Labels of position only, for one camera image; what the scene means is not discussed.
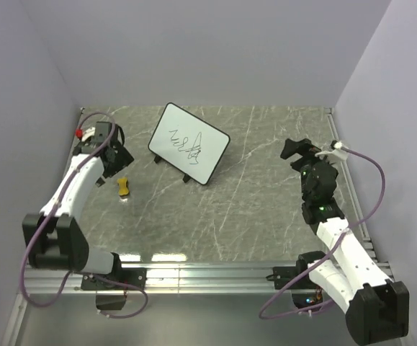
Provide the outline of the yellow black whiteboard eraser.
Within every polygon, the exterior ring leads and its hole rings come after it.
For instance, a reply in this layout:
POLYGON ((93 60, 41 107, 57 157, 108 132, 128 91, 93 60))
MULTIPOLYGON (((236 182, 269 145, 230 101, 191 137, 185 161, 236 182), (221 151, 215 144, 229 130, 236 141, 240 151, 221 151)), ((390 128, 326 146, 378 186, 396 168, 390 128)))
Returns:
POLYGON ((118 195, 121 198, 125 198, 130 194, 127 177, 122 177, 122 178, 117 179, 117 185, 118 185, 118 195))

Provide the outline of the black framed small whiteboard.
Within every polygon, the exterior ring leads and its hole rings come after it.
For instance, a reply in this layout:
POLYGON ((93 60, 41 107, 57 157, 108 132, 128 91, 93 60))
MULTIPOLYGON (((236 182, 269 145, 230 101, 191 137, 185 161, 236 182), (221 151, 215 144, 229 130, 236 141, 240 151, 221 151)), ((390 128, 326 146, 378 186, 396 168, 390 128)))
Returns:
POLYGON ((148 149, 195 182, 206 185, 217 168, 230 136, 174 103, 168 103, 148 149))

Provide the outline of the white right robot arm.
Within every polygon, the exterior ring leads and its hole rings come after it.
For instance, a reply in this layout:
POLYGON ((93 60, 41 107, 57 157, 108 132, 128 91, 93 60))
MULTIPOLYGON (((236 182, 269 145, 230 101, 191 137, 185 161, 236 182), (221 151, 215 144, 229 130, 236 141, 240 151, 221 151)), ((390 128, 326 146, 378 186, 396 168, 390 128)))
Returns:
POLYGON ((357 240, 334 195, 338 170, 349 150, 333 141, 323 151, 305 138, 286 139, 280 154, 300 173, 302 216, 329 252, 302 254, 295 277, 287 284, 323 290, 344 312, 346 327, 358 345, 405 337, 409 332, 410 293, 401 281, 394 281, 368 255, 357 240))

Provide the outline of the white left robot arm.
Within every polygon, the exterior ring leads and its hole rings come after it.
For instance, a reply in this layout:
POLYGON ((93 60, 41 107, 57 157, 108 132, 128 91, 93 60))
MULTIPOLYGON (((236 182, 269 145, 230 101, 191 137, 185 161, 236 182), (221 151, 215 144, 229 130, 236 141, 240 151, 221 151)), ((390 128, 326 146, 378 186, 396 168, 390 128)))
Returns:
POLYGON ((39 213, 22 222, 26 243, 23 265, 46 270, 98 274, 107 290, 119 288, 123 271, 115 267, 117 256, 89 246, 78 219, 97 181, 114 176, 134 161, 122 145, 105 146, 95 156, 85 147, 75 149, 71 165, 54 196, 39 213))

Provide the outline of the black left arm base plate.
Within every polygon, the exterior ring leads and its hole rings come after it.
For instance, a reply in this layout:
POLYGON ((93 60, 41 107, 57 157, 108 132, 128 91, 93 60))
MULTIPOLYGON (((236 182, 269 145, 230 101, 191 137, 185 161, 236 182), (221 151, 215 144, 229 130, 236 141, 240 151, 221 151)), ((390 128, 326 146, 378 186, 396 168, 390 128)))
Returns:
POLYGON ((81 290, 129 290, 129 286, 144 289, 147 270, 144 267, 122 268, 117 273, 86 274, 81 281, 81 290))

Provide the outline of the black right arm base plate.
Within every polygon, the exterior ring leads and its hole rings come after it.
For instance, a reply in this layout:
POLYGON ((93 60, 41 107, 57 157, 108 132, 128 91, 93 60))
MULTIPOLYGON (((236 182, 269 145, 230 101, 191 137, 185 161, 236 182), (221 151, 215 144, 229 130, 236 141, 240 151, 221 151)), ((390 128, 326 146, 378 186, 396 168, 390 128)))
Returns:
MULTIPOLYGON (((272 273, 266 276, 266 280, 274 284, 275 290, 280 290, 288 282, 298 276, 296 267, 273 267, 272 273)), ((316 289, 318 286, 311 282, 309 277, 304 277, 291 286, 291 290, 311 290, 316 289)))

